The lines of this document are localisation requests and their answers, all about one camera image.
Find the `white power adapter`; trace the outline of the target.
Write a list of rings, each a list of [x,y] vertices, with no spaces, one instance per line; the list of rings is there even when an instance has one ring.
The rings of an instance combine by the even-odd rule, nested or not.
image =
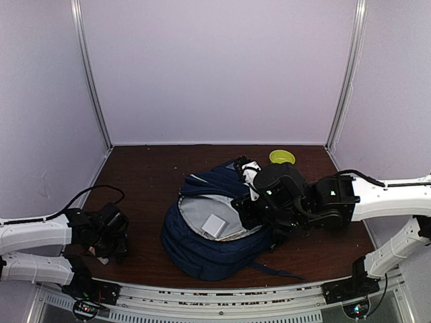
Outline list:
[[[201,229],[213,238],[219,238],[224,231],[227,223],[217,215],[211,214]]]

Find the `navy blue student backpack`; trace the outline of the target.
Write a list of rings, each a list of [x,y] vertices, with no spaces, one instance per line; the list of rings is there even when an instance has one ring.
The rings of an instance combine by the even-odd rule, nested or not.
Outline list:
[[[189,174],[178,200],[169,208],[161,228],[162,247],[186,274],[220,281],[249,266],[266,275],[296,278],[288,271],[269,268],[256,261],[282,238],[266,223],[246,228],[233,204],[250,189],[227,161],[210,171]]]

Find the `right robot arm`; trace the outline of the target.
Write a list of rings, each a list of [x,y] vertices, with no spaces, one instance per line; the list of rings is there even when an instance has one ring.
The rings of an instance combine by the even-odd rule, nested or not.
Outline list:
[[[430,244],[430,176],[377,180],[357,170],[342,170],[309,184],[289,162],[260,167],[241,156],[234,169],[249,192],[235,198],[245,229],[272,227],[279,235],[302,235],[313,227],[347,226],[366,219],[409,216],[383,246],[353,264],[345,291],[359,297],[387,271]]]

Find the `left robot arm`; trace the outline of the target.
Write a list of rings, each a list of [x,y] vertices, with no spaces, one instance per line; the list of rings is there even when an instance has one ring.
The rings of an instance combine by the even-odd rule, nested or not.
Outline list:
[[[128,217],[114,204],[96,212],[66,208],[42,217],[1,220],[1,280],[56,283],[83,299],[97,292],[96,282],[77,256],[40,256],[29,249],[81,246],[93,256],[122,260],[127,255]]]

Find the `lime green bowl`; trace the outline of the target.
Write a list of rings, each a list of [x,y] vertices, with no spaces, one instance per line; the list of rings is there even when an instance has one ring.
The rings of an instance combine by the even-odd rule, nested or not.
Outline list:
[[[294,165],[296,163],[296,158],[294,154],[289,151],[276,149],[269,154],[269,161],[272,164],[290,163]]]

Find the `aluminium front rail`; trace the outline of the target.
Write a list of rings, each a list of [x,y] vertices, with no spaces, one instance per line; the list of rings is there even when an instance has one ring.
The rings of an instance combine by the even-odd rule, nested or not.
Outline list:
[[[323,282],[245,289],[179,289],[122,283],[114,305],[90,322],[357,322],[353,310],[369,305],[363,322],[415,322],[398,268],[380,291],[328,303]]]

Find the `aluminium frame post right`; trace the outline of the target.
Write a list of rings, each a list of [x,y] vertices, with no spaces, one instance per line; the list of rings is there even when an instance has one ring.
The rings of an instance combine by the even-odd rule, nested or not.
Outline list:
[[[354,22],[350,38],[350,47],[347,54],[347,62],[341,83],[341,89],[333,122],[329,131],[325,148],[329,153],[335,152],[336,143],[339,140],[341,130],[343,128],[344,120],[347,114],[348,105],[350,103],[351,95],[353,92],[353,80],[360,61],[362,52],[362,44],[364,41],[364,30],[366,27],[366,14],[367,14],[368,1],[357,0],[356,10],[354,15]]]

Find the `aluminium frame post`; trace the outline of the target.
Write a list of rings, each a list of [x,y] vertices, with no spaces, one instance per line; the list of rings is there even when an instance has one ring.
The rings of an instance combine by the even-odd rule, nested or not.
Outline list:
[[[366,27],[366,14],[367,14],[368,1],[357,0],[356,10],[354,15],[354,22],[350,38],[350,47],[347,54],[347,62],[341,83],[341,89],[333,122],[329,131],[325,148],[329,153],[335,152],[336,143],[339,140],[341,130],[343,128],[344,120],[347,114],[348,105],[350,103],[351,95],[353,92],[353,80],[360,61],[362,52],[362,44],[364,41],[364,30]]]
[[[103,115],[100,99],[98,96],[98,91],[96,88],[94,73],[92,71],[90,54],[88,51],[88,44],[86,41],[86,33],[85,33],[84,19],[83,19],[82,9],[81,9],[81,1],[71,0],[71,12],[72,12],[73,23],[75,26],[77,41],[79,45],[81,61],[84,67],[85,80],[86,80],[86,85],[90,95],[91,105],[96,117],[98,128],[100,130],[100,133],[104,141],[104,145],[106,149],[110,151],[113,148],[113,144],[112,144],[110,135],[108,134],[106,121]]]

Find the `aluminium frame post left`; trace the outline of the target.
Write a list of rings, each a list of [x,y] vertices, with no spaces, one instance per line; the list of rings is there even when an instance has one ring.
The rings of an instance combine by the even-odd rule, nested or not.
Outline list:
[[[103,115],[100,99],[98,96],[98,91],[96,88],[94,73],[92,71],[90,54],[88,51],[88,44],[86,41],[86,33],[85,33],[84,19],[83,19],[82,9],[81,9],[81,1],[71,0],[71,12],[72,12],[73,23],[75,26],[77,41],[79,45],[81,61],[84,67],[85,80],[86,80],[86,85],[90,95],[91,105],[96,117],[98,128],[100,130],[100,133],[104,141],[104,145],[106,149],[110,151],[113,148],[113,144],[112,144],[110,135],[108,134],[106,121]]]

